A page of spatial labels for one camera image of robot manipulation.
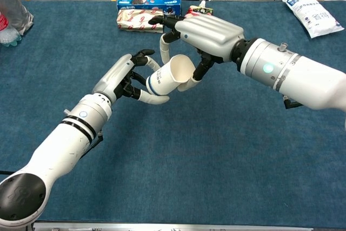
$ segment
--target cardboard box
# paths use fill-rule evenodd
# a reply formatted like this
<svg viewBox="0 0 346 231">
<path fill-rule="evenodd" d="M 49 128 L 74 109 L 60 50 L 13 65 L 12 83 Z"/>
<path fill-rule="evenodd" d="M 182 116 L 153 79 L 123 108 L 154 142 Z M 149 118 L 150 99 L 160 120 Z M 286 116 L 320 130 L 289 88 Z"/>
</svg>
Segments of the cardboard box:
<svg viewBox="0 0 346 231">
<path fill-rule="evenodd" d="M 165 15 L 181 15 L 182 0 L 117 0 L 118 10 L 121 9 L 158 9 Z"/>
</svg>

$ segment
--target robotic hand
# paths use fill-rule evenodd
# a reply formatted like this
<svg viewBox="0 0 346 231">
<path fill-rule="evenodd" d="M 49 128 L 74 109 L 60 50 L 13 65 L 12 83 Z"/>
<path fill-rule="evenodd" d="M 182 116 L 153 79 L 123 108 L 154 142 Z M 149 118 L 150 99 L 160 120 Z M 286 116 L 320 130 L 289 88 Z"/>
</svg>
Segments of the robotic hand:
<svg viewBox="0 0 346 231">
<path fill-rule="evenodd" d="M 136 66 L 160 66 L 149 56 L 153 50 L 121 57 L 84 96 L 72 111 L 35 150 L 29 163 L 0 183 L 0 227 L 21 228 L 43 212 L 54 182 L 69 173 L 76 163 L 102 139 L 102 127 L 111 116 L 111 106 L 122 96 L 149 104 L 162 104 L 167 96 L 155 96 L 131 85 L 131 79 L 145 85 Z"/>
<path fill-rule="evenodd" d="M 169 44 L 180 38 L 202 56 L 193 77 L 178 87 L 180 91 L 199 83 L 215 62 L 234 62 L 242 74 L 283 94 L 287 109 L 306 105 L 346 112 L 346 74 L 287 50 L 285 43 L 277 46 L 261 38 L 247 41 L 243 28 L 210 15 L 156 16 L 149 23 L 172 29 L 160 39 L 163 63 L 170 59 Z"/>
</svg>

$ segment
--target plastic water bottle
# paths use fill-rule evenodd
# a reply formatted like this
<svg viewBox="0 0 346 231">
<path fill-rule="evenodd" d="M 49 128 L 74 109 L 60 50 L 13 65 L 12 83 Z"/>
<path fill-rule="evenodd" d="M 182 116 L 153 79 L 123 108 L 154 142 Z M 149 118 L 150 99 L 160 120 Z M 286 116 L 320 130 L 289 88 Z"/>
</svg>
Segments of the plastic water bottle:
<svg viewBox="0 0 346 231">
<path fill-rule="evenodd" d="M 18 31 L 9 24 L 7 18 L 0 13 L 0 43 L 4 46 L 16 46 L 22 39 Z"/>
</svg>

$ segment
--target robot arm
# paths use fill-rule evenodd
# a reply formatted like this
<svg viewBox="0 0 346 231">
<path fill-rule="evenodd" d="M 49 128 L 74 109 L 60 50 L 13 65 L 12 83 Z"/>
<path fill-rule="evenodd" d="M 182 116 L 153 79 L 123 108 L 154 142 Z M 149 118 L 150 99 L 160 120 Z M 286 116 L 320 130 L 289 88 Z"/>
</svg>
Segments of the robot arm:
<svg viewBox="0 0 346 231">
<path fill-rule="evenodd" d="M 277 46 L 260 38 L 247 41 L 241 27 L 203 14 L 155 17 L 151 23 L 172 29 L 161 37 L 163 62 L 169 60 L 169 43 L 180 38 L 202 55 L 193 77 L 180 90 L 194 87 L 215 62 L 235 62 L 239 72 L 283 94 L 286 108 L 306 105 L 346 112 L 346 74 L 289 51 L 286 44 Z"/>
<path fill-rule="evenodd" d="M 145 79 L 135 73 L 136 66 L 148 65 L 154 71 L 159 65 L 142 50 L 135 56 L 121 57 L 101 78 L 92 94 L 84 96 L 72 111 L 34 151 L 29 163 L 0 183 L 0 227 L 21 228 L 42 214 L 54 182 L 69 173 L 78 160 L 95 145 L 101 129 L 110 118 L 111 106 L 122 96 L 151 103 L 168 101 L 167 96 L 150 95 L 134 88 L 131 79 L 145 85 Z"/>
</svg>

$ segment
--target white plastic bag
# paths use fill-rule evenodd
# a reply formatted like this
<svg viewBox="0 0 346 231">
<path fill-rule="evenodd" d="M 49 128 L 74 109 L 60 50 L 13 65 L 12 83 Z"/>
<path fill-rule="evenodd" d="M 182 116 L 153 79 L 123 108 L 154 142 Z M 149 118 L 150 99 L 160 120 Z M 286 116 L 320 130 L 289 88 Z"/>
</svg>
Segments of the white plastic bag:
<svg viewBox="0 0 346 231">
<path fill-rule="evenodd" d="M 311 38 L 344 30 L 317 0 L 282 0 L 307 29 Z"/>
</svg>

